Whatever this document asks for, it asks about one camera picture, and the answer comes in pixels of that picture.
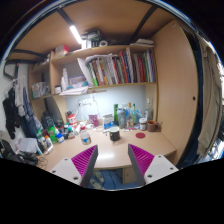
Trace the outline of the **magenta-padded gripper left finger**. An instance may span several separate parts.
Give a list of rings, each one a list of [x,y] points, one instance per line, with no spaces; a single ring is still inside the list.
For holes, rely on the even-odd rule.
[[[87,188],[98,157],[98,146],[94,145],[73,158],[63,158],[50,172],[76,185]]]

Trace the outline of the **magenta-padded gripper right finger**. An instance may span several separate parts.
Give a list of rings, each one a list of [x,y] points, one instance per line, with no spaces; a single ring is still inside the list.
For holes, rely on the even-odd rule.
[[[128,155],[139,186],[150,184],[178,171],[163,155],[152,155],[132,144],[128,145]]]

